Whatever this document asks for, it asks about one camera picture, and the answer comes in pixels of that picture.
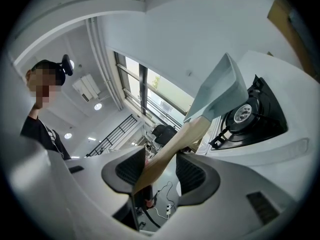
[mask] air conditioner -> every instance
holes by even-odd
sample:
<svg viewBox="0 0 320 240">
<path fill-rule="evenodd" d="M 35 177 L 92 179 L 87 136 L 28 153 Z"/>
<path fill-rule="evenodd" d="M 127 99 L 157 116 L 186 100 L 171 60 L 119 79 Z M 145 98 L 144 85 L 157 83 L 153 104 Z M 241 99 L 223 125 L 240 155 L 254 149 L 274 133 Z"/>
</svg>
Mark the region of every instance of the air conditioner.
<svg viewBox="0 0 320 240">
<path fill-rule="evenodd" d="M 91 74 L 81 77 L 74 82 L 72 86 L 78 93 L 80 93 L 86 102 L 89 102 L 92 99 L 97 99 L 98 94 L 100 93 L 100 90 Z"/>
</svg>

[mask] window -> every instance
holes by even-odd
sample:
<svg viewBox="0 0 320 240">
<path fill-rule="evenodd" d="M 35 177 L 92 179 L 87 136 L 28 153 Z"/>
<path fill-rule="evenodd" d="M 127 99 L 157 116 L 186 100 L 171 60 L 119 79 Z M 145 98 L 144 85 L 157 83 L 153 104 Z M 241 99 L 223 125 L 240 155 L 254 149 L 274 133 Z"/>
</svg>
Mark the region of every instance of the window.
<svg viewBox="0 0 320 240">
<path fill-rule="evenodd" d="M 179 130 L 194 99 L 138 62 L 116 52 L 115 58 L 126 99 L 155 124 Z"/>
</svg>

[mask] ceiling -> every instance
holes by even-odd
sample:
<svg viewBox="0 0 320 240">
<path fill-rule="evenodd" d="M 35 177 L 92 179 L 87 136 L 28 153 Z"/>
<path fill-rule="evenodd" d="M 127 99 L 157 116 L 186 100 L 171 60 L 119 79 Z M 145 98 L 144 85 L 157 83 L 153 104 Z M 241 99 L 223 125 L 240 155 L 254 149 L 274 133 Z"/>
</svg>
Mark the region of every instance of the ceiling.
<svg viewBox="0 0 320 240">
<path fill-rule="evenodd" d="M 108 111 L 113 111 L 116 105 L 102 79 L 84 22 L 83 25 L 64 33 L 41 48 L 21 67 L 22 73 L 25 74 L 28 69 L 41 60 L 61 62 L 64 54 L 68 54 L 69 58 L 74 62 L 73 75 L 66 76 L 61 92 L 57 93 L 55 101 L 49 108 L 40 111 L 39 118 L 48 127 L 53 128 L 61 136 L 62 142 L 69 146 L 66 143 L 67 140 L 63 137 L 66 133 L 72 133 L 74 136 L 77 130 L 81 129 L 83 131 L 84 127 L 82 126 L 85 122 L 92 121 L 93 117 L 101 114 L 103 110 L 105 110 L 103 113 L 107 117 Z M 76 80 L 87 74 L 92 75 L 93 80 L 101 91 L 98 95 L 99 100 L 92 99 L 86 102 L 72 87 Z M 94 110 L 96 103 L 102 103 L 101 110 Z"/>
</svg>

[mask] white cable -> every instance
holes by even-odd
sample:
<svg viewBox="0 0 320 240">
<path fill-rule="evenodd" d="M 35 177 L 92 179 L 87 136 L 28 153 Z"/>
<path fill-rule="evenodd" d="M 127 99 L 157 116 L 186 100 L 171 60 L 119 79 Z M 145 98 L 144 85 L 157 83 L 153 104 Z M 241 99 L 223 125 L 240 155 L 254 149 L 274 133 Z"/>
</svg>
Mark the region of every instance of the white cable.
<svg viewBox="0 0 320 240">
<path fill-rule="evenodd" d="M 168 220 L 168 218 L 166 218 L 166 217 L 163 217 L 163 216 L 159 215 L 158 209 L 157 209 L 156 207 L 152 207 L 151 209 L 155 209 L 155 210 L 156 210 L 156 213 L 158 214 L 158 216 L 159 216 L 159 217 L 161 217 L 161 218 L 164 218 L 164 219 Z"/>
</svg>

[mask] ceiling light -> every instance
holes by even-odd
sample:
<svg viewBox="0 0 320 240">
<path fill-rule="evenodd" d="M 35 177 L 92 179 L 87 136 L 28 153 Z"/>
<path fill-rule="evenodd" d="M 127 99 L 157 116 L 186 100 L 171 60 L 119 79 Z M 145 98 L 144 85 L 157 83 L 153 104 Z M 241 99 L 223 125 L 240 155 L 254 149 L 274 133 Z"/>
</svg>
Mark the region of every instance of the ceiling light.
<svg viewBox="0 0 320 240">
<path fill-rule="evenodd" d="M 94 105 L 94 109 L 95 110 L 99 110 L 99 109 L 101 109 L 101 107 L 102 107 L 101 103 L 97 103 L 97 104 Z"/>
<path fill-rule="evenodd" d="M 66 133 L 65 135 L 64 135 L 64 138 L 65 139 L 70 139 L 72 137 L 72 134 L 71 133 Z"/>
<path fill-rule="evenodd" d="M 71 63 L 72 69 L 74 69 L 75 63 L 71 59 L 70 59 L 70 63 Z"/>
</svg>

